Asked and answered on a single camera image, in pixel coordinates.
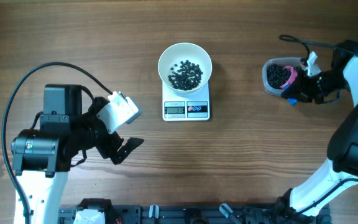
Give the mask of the pink scoop blue handle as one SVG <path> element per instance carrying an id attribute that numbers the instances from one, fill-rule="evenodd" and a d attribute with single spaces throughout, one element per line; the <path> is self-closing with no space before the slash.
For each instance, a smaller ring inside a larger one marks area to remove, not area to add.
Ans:
<path id="1" fill-rule="evenodd" d="M 283 69 L 290 72 L 290 77 L 288 78 L 288 80 L 280 86 L 280 89 L 286 90 L 295 81 L 295 78 L 298 76 L 298 72 L 289 65 L 284 67 Z M 289 98 L 288 102 L 293 106 L 298 102 L 298 100 Z"/>

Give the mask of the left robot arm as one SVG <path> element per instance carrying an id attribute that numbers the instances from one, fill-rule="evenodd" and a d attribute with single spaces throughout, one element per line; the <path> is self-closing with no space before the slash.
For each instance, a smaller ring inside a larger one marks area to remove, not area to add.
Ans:
<path id="1" fill-rule="evenodd" d="M 11 144 L 12 168 L 23 195 L 17 195 L 15 223 L 57 223 L 58 209 L 72 158 L 96 148 L 103 159 L 118 165 L 143 139 L 123 140 L 117 129 L 138 118 L 141 110 L 121 92 L 94 97 L 82 112 L 82 85 L 48 84 L 44 109 L 35 117 L 39 129 L 25 129 Z"/>

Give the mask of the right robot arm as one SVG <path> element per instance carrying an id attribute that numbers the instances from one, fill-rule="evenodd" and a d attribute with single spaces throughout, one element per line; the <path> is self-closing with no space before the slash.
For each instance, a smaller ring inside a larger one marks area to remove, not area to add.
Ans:
<path id="1" fill-rule="evenodd" d="M 301 185 L 288 189 L 270 211 L 272 223 L 319 223 L 322 209 L 343 191 L 358 185 L 358 42 L 345 40 L 331 45 L 331 69 L 321 71 L 317 55 L 307 51 L 302 72 L 281 94 L 284 99 L 317 105 L 325 96 L 347 89 L 354 107 L 329 140 L 327 158 Z"/>

